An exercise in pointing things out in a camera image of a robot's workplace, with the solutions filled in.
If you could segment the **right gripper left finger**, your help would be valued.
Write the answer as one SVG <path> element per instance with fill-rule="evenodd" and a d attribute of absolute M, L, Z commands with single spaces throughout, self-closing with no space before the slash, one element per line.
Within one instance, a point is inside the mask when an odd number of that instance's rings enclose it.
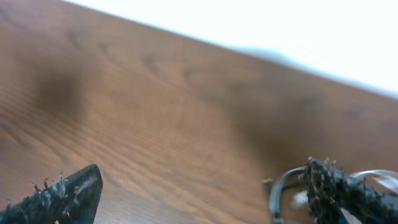
<path fill-rule="evenodd" d="M 44 188 L 34 185 L 34 193 L 17 204 L 9 202 L 1 210 L 1 224 L 93 224 L 103 190 L 103 179 L 96 164 L 58 180 Z"/>

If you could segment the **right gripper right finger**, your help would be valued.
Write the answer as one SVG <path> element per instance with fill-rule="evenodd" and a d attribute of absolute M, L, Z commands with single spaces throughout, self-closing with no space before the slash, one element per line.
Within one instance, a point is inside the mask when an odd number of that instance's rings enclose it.
<path fill-rule="evenodd" d="M 310 158 L 301 175 L 316 223 L 346 223 L 342 209 L 361 223 L 397 224 L 397 198 L 327 161 Z"/>

